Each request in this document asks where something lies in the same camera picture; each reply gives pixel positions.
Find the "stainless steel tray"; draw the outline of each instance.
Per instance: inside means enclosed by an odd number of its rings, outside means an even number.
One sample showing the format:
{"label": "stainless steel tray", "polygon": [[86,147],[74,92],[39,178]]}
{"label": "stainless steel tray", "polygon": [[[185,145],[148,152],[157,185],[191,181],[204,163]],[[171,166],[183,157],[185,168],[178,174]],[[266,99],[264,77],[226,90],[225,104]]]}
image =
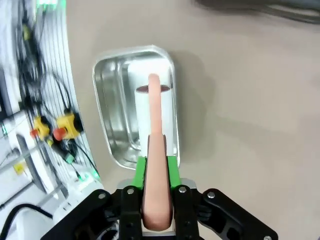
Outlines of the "stainless steel tray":
{"label": "stainless steel tray", "polygon": [[173,154],[180,164],[175,68],[169,54],[156,46],[109,52],[93,67],[93,84],[105,141],[114,161],[135,169],[141,150],[135,106],[135,90],[158,74],[160,83],[172,88]]}

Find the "tan tabletop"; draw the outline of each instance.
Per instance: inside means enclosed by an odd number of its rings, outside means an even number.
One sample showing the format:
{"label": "tan tabletop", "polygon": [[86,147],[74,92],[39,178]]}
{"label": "tan tabletop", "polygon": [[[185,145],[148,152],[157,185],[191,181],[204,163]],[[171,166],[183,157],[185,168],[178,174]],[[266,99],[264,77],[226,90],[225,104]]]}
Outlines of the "tan tabletop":
{"label": "tan tabletop", "polygon": [[319,26],[222,15],[191,0],[72,0],[67,29],[76,96],[106,190],[134,171],[109,155],[93,65],[104,51],[153,44],[175,61],[181,176],[202,192],[220,189],[280,239],[320,237]]}

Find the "silver rectangular container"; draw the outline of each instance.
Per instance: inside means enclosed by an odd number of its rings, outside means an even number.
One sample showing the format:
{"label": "silver rectangular container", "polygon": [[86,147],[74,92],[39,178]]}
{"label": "silver rectangular container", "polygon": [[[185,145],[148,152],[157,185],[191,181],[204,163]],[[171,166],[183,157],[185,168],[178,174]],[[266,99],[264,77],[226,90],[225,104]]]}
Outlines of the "silver rectangular container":
{"label": "silver rectangular container", "polygon": [[172,88],[173,154],[180,164],[175,68],[169,54],[154,45],[116,50],[103,55],[93,67],[93,84],[105,141],[121,167],[135,169],[141,150],[135,90],[148,85],[151,73]]}

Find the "white cylinder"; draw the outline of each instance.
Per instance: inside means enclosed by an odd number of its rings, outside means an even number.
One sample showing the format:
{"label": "white cylinder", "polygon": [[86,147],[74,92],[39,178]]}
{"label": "white cylinder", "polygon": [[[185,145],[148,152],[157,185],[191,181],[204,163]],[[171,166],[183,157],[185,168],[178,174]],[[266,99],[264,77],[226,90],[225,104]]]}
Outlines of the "white cylinder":
{"label": "white cylinder", "polygon": [[[138,122],[138,131],[141,152],[140,156],[148,155],[148,137],[151,133],[150,105],[148,86],[138,87],[134,93],[135,109]],[[165,135],[166,155],[174,155],[174,120],[172,106],[172,89],[168,86],[161,86],[161,119],[162,134]]]}

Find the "screw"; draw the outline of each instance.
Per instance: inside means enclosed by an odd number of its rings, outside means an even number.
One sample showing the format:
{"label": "screw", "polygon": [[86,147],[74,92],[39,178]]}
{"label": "screw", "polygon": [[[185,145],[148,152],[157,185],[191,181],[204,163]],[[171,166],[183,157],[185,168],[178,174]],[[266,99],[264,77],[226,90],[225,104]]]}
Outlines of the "screw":
{"label": "screw", "polygon": [[126,191],[129,195],[133,194],[135,192],[135,190],[133,188],[129,188],[127,191]]}
{"label": "screw", "polygon": [[213,199],[216,195],[215,195],[215,193],[213,191],[211,191],[211,192],[208,193],[207,196],[208,196],[208,198]]}
{"label": "screw", "polygon": [[99,199],[104,199],[105,197],[106,197],[105,193],[100,193],[98,196]]}
{"label": "screw", "polygon": [[179,192],[182,194],[184,194],[186,191],[187,191],[187,189],[184,186],[179,188]]}

